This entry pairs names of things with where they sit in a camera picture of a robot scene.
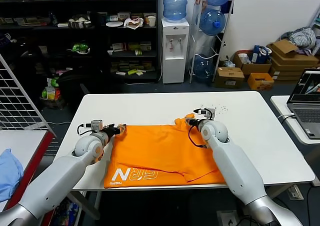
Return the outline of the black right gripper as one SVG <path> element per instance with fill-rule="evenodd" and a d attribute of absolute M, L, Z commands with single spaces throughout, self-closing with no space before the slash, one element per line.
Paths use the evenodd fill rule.
<path fill-rule="evenodd" d="M 201 120 L 196 118 L 191 118 L 191 117 L 185 117 L 185 122 L 191 127 L 198 128 Z"/>

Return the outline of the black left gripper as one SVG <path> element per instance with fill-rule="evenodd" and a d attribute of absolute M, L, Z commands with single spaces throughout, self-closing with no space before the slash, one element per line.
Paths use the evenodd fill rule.
<path fill-rule="evenodd" d="M 119 124 L 117 127 L 114 127 L 114 125 L 108 125 L 105 126 L 101 131 L 105 133 L 109 138 L 112 138 L 113 136 L 122 135 L 126 132 L 127 124 Z"/>

